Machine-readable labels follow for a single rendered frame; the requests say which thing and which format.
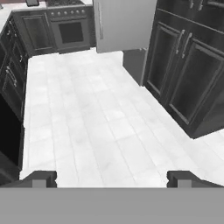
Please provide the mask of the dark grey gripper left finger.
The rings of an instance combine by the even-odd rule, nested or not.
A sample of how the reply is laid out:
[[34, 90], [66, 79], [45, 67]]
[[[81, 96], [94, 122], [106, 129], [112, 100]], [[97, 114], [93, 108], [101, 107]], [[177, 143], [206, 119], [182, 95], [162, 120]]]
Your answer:
[[33, 171], [21, 180], [1, 185], [1, 188], [56, 188], [56, 179], [56, 171]]

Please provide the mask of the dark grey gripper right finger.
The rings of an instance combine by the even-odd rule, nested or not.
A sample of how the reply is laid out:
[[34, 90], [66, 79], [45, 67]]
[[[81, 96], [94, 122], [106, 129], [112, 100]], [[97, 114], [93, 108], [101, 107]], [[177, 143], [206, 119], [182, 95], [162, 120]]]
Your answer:
[[168, 171], [166, 177], [168, 188], [224, 188], [224, 185], [200, 179], [190, 171]]

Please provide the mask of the grey fridge body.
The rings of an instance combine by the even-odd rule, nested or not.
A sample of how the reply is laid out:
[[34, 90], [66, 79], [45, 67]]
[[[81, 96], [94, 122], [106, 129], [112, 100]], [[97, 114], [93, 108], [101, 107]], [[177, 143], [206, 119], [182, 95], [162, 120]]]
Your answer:
[[142, 86], [144, 83], [144, 67], [147, 52], [147, 48], [123, 52], [122, 66], [139, 86]]

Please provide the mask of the black dishwasher front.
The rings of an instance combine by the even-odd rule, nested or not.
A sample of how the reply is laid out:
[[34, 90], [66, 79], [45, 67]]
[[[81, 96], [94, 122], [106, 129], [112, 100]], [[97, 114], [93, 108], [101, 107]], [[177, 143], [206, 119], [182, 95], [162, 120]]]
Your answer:
[[25, 129], [0, 94], [0, 186], [19, 180]]

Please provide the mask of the dark tall cupboard door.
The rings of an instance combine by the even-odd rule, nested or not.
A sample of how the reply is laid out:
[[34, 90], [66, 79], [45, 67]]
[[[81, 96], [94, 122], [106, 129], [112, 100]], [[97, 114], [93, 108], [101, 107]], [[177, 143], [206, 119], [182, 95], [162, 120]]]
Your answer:
[[192, 38], [182, 52], [181, 62], [169, 107], [184, 125], [190, 126], [209, 88], [221, 72], [224, 53]]
[[169, 74], [172, 61], [177, 55], [176, 45], [180, 32], [168, 24], [158, 22], [156, 28], [156, 39], [152, 44], [152, 52], [148, 66], [145, 86], [160, 98], [165, 89], [165, 81]]

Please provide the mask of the dark cupboard run with drawers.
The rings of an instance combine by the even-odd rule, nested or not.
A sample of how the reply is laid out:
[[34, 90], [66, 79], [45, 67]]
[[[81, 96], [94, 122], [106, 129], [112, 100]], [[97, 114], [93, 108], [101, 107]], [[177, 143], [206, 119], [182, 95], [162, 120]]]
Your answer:
[[47, 9], [12, 10], [0, 32], [0, 46], [4, 54], [0, 66], [0, 93], [22, 122], [28, 60], [57, 52]]

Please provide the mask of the dark grey stove with oven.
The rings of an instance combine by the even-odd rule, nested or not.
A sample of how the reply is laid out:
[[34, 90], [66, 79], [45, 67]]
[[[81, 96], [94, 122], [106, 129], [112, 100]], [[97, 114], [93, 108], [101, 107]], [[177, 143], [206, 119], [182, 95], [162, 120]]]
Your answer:
[[46, 6], [58, 52], [89, 50], [87, 6], [81, 0], [47, 0]]

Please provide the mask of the dark short cupboard door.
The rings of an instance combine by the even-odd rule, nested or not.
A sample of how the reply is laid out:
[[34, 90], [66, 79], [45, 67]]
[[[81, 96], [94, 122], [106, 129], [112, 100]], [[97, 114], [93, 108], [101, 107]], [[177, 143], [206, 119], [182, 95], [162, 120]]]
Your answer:
[[204, 0], [202, 10], [198, 10], [200, 0], [157, 0], [157, 7], [175, 15], [187, 18], [201, 25], [224, 32], [224, 0]]

